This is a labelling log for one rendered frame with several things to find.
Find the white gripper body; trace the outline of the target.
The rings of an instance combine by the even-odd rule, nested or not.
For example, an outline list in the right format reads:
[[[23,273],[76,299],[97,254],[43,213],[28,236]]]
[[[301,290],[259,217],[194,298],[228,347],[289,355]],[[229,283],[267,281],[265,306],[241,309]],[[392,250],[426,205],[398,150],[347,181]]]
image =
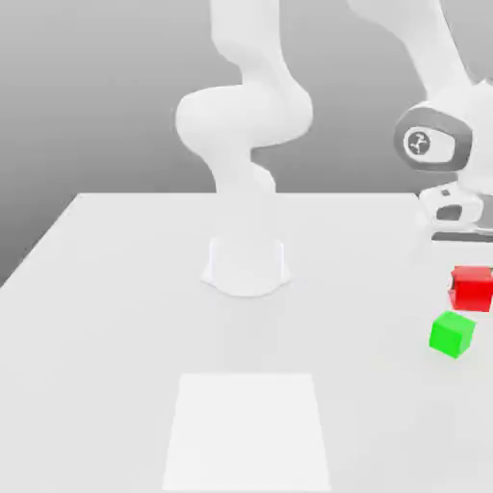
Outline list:
[[[492,243],[493,229],[479,228],[475,225],[459,229],[458,227],[446,229],[432,226],[429,234],[434,242],[459,242],[459,243]]]

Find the small red cube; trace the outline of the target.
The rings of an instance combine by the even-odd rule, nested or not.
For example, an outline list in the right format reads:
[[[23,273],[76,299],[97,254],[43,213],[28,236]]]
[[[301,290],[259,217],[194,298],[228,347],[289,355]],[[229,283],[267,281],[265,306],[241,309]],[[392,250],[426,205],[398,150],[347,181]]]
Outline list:
[[[455,266],[455,298],[453,309],[489,312],[493,300],[493,268],[487,266]]]

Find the small green cube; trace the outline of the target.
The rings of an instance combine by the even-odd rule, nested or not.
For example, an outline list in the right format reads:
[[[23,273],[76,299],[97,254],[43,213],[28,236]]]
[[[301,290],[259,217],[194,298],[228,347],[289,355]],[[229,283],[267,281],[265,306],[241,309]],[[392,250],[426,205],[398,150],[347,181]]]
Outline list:
[[[475,328],[475,321],[445,311],[432,323],[429,346],[457,359],[470,347]]]

